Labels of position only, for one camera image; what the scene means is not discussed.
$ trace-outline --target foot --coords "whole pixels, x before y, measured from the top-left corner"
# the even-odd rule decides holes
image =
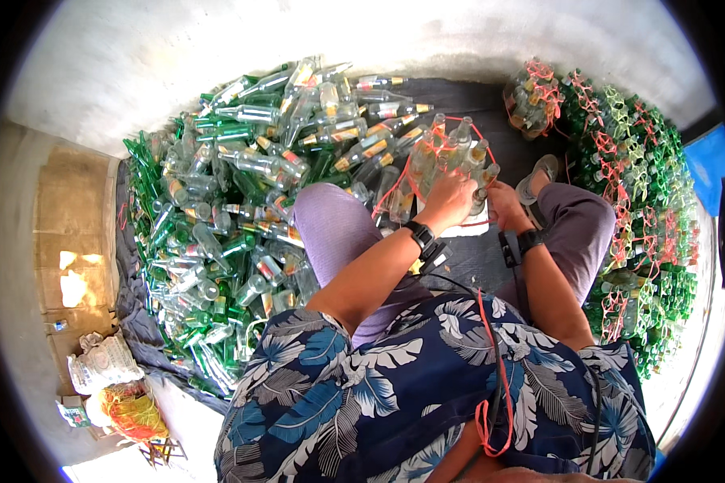
[[[534,165],[532,172],[522,179],[516,186],[518,198],[523,206],[532,205],[537,201],[537,195],[547,184],[556,179],[558,173],[558,159],[553,155],[544,155]]]

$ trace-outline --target knee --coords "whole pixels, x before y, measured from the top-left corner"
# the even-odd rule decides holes
[[[303,205],[323,206],[324,203],[336,198],[339,193],[343,192],[338,186],[330,183],[314,183],[300,190],[295,198],[295,207],[298,208]]]

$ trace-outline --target concrete wall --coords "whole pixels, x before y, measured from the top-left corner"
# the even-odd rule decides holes
[[[654,0],[76,0],[31,51],[10,120],[107,154],[242,73],[324,53],[356,72],[493,81],[532,56],[656,103],[681,128],[715,105]]]
[[[26,433],[36,436],[61,465],[115,450],[119,438],[95,440],[88,430],[70,427],[54,403],[64,389],[46,341],[45,319],[35,284],[37,246],[33,227],[41,169],[58,148],[72,149],[83,156],[101,156],[36,130],[9,122],[0,124],[0,353],[19,402],[31,420]],[[117,160],[110,159],[109,164],[112,178]],[[108,218],[113,217],[111,210],[100,209]]]

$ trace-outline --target hand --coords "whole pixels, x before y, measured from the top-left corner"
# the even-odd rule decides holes
[[[494,181],[488,191],[490,208],[496,215],[497,226],[500,230],[512,229],[516,231],[516,235],[520,235],[528,229],[534,228],[534,224],[523,211],[515,189],[502,181]]]
[[[478,189],[474,179],[468,179],[457,172],[447,173],[438,179],[430,190],[425,209],[414,217],[414,221],[430,227],[435,237],[446,229],[460,224],[470,214],[472,193]]]

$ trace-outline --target white wall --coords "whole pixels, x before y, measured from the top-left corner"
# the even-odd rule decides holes
[[[125,157],[242,73],[311,53],[356,72],[493,81],[539,56],[656,103],[680,128],[715,105],[679,27],[654,0],[75,0],[31,51],[11,121]]]

